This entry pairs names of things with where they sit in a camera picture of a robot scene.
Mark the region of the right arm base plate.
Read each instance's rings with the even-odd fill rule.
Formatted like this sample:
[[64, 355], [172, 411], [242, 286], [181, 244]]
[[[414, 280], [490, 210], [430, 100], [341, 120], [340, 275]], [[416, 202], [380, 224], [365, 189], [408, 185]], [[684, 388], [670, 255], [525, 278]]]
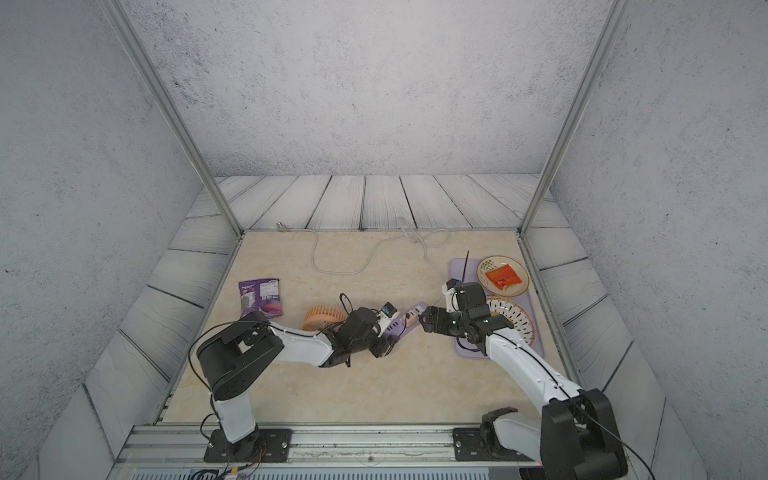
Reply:
[[457, 427], [452, 430], [454, 459], [458, 462], [533, 462], [533, 459], [502, 447], [491, 440], [482, 427]]

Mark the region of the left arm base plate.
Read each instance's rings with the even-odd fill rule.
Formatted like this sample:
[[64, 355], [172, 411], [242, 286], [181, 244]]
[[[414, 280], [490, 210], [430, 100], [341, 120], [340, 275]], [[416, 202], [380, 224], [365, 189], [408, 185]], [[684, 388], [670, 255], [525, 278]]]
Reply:
[[291, 429], [256, 429], [236, 443], [222, 429], [212, 432], [203, 456], [204, 463], [285, 463], [291, 446]]

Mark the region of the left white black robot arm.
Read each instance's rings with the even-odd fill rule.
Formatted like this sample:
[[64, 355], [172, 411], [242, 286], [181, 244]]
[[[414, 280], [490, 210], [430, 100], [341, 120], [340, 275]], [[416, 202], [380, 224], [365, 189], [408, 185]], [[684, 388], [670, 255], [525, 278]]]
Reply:
[[209, 391], [220, 425], [216, 432], [233, 447], [257, 437], [248, 391], [271, 364], [331, 368], [348, 366], [361, 351], [384, 357], [397, 343], [386, 334], [397, 317], [396, 308], [387, 303], [378, 310], [352, 310], [346, 319], [316, 332], [281, 326], [261, 312], [210, 328], [206, 340], [194, 343], [197, 361], [189, 365]]

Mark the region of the purple power strip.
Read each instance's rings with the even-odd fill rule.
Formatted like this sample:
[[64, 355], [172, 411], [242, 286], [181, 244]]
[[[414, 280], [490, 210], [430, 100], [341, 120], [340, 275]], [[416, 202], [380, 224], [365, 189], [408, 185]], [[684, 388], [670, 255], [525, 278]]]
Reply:
[[426, 309], [427, 305], [424, 302], [419, 302], [410, 307], [388, 326], [384, 331], [384, 335], [388, 337], [404, 337], [420, 325], [419, 317], [426, 311]]

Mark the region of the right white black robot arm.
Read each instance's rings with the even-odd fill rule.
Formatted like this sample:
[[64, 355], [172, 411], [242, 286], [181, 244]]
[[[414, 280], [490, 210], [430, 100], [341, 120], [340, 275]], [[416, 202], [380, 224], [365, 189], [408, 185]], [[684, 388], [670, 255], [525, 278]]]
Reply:
[[620, 479], [629, 472], [624, 442], [607, 396], [585, 390], [551, 367], [502, 315], [494, 315], [483, 287], [449, 280], [445, 304], [432, 306], [419, 321], [427, 333], [463, 338], [499, 365], [526, 393], [540, 424], [518, 418], [512, 408], [483, 417], [480, 431], [494, 456], [520, 453], [549, 479]]

